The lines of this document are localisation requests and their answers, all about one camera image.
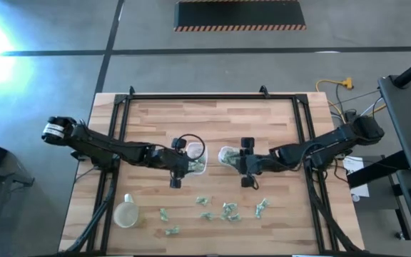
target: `hazard stripe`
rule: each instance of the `hazard stripe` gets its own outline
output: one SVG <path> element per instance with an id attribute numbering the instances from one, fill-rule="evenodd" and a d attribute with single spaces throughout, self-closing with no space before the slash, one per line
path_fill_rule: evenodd
<path id="1" fill-rule="evenodd" d="M 303 24 L 281 25 L 220 25 L 220 26 L 178 26 L 175 32 L 207 32 L 207 31 L 302 31 L 307 27 Z"/>

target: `transparent cup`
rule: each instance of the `transparent cup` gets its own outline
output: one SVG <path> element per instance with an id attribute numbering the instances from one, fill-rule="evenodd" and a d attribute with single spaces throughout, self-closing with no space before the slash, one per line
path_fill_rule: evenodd
<path id="1" fill-rule="evenodd" d="M 117 205 L 113 211 L 113 222 L 121 228 L 136 227 L 141 220 L 139 207 L 134 203 L 131 194 L 125 195 L 125 201 Z"/>

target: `black rubber mat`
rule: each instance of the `black rubber mat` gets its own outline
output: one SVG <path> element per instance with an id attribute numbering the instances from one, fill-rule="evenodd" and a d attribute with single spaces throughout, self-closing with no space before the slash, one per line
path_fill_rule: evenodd
<path id="1" fill-rule="evenodd" d="M 174 31 L 305 30 L 296 0 L 185 0 L 176 4 Z"/>

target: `wooden table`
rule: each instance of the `wooden table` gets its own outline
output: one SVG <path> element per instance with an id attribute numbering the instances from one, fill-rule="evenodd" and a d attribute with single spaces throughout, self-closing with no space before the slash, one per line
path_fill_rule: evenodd
<path id="1" fill-rule="evenodd" d="M 89 122 L 91 129 L 108 133 L 114 96 L 96 95 Z M 308 93 L 308 98 L 316 135 L 333 130 L 326 95 Z M 308 135 L 304 117 L 303 120 L 305 135 Z M 183 179 L 181 189 L 171 189 L 168 171 L 135 167 L 122 162 L 114 208 L 123 201 L 125 193 L 130 193 L 140 206 L 145 221 L 138 228 L 126 229 L 112 222 L 108 254 L 318 253 L 302 169 L 299 172 L 264 173 L 257 177 L 260 189 L 255 191 L 241 188 L 237 171 L 218 162 L 221 147 L 240 147 L 241 137 L 255 138 L 256 153 L 267 153 L 274 146 L 298 142 L 291 101 L 131 101 L 125 141 L 170 146 L 174 137 L 184 133 L 195 133 L 205 141 L 209 155 L 206 172 L 200 176 L 189 175 Z M 77 175 L 90 167 L 90 163 L 82 163 Z M 342 170 L 338 174 L 345 177 Z M 92 172 L 75 184 L 60 250 L 68 248 L 90 221 L 98 177 L 98 171 Z M 336 179 L 332 172 L 326 184 L 334 218 L 352 241 L 363 248 L 347 184 Z M 195 203 L 198 196 L 207 196 L 212 203 L 198 205 Z M 270 205 L 258 220 L 255 218 L 255 205 L 263 198 L 267 198 Z M 238 204 L 241 221 L 231 223 L 219 218 L 212 221 L 199 218 L 199 214 L 206 211 L 219 216 L 225 202 Z M 160 208 L 167 210 L 169 222 L 160 219 Z M 166 236 L 164 230 L 175 225 L 180 226 L 181 232 Z M 325 241 L 328 242 L 324 220 L 322 227 Z M 96 248 L 99 247 L 100 238 L 98 232 Z"/>

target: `clear plastic cup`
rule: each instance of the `clear plastic cup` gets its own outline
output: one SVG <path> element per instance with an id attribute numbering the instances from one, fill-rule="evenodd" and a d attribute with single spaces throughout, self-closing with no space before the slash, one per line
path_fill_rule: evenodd
<path id="1" fill-rule="evenodd" d="M 129 193 L 125 195 L 125 201 L 117 205 L 113 211 L 113 222 L 121 228 L 133 228 L 139 224 L 139 207 L 133 202 Z"/>

